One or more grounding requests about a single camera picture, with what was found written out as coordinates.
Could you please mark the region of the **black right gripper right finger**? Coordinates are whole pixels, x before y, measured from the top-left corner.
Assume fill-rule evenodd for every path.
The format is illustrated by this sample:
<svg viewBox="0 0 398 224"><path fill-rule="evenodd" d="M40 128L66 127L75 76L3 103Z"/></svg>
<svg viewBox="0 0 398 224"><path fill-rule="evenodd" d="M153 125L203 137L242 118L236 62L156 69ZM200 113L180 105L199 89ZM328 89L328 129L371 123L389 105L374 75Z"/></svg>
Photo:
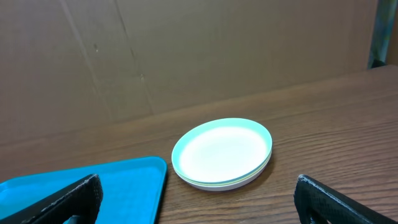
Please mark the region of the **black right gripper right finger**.
<svg viewBox="0 0 398 224"><path fill-rule="evenodd" d="M301 224L397 224L329 186L300 174L294 204Z"/></svg>

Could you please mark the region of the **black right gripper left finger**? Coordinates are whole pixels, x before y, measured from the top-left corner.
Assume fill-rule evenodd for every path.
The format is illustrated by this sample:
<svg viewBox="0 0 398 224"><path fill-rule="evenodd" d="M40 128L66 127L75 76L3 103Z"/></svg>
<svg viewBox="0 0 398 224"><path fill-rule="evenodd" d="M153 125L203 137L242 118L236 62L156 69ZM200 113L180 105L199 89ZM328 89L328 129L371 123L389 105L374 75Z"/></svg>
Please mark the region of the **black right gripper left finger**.
<svg viewBox="0 0 398 224"><path fill-rule="evenodd" d="M1 224L88 223L97 220L103 200L100 177L90 174L1 220Z"/></svg>

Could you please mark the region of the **white plate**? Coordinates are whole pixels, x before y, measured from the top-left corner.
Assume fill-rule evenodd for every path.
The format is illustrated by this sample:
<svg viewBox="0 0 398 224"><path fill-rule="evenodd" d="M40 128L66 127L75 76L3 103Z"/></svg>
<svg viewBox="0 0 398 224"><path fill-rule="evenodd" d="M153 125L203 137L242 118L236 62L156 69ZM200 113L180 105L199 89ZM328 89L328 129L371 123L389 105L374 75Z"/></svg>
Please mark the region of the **white plate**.
<svg viewBox="0 0 398 224"><path fill-rule="evenodd" d="M206 190L206 191L210 191L210 192L220 192L220 191L227 191L227 190L233 190L233 189L237 189L240 188L252 181L254 181L255 179L246 179L243 182L238 182L236 184L231 184L231 185L219 185L219 186L204 186L204 185L197 185L194 183L188 183L186 180L184 180L187 184L191 185L192 187L195 187L197 189L200 190Z"/></svg>

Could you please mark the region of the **light blue plate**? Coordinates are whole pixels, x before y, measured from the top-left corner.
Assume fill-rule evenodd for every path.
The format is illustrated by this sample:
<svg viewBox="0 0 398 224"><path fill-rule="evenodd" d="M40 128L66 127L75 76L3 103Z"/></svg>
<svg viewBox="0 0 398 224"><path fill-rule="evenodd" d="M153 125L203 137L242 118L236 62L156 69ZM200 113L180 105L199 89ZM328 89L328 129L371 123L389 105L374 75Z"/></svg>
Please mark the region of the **light blue plate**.
<svg viewBox="0 0 398 224"><path fill-rule="evenodd" d="M174 171L197 185L236 184L261 172L272 154L267 128L244 118L203 123L185 133L174 145Z"/></svg>

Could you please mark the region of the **yellow-green plate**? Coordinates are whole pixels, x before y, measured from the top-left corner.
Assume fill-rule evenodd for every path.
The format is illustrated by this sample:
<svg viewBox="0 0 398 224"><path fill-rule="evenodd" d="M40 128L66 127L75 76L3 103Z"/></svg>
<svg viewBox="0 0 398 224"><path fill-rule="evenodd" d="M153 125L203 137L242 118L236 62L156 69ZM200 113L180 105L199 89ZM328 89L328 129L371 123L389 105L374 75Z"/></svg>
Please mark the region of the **yellow-green plate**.
<svg viewBox="0 0 398 224"><path fill-rule="evenodd" d="M243 175L242 177L238 177L236 179L227 180L227 181L223 181L223 182L199 182L199 181L191 180L187 177L184 177L181 173L177 172L176 170L175 170L175 173L183 180L186 180L188 183L194 183L197 185L204 185L204 186L231 185L231 184L236 184L238 182L243 182L246 179L255 179L255 175L258 176L259 174L261 174L263 172L263 170L268 165L270 159L271 159L271 156L268 156L267 159L259 167L255 168L252 172L250 172L246 175Z"/></svg>

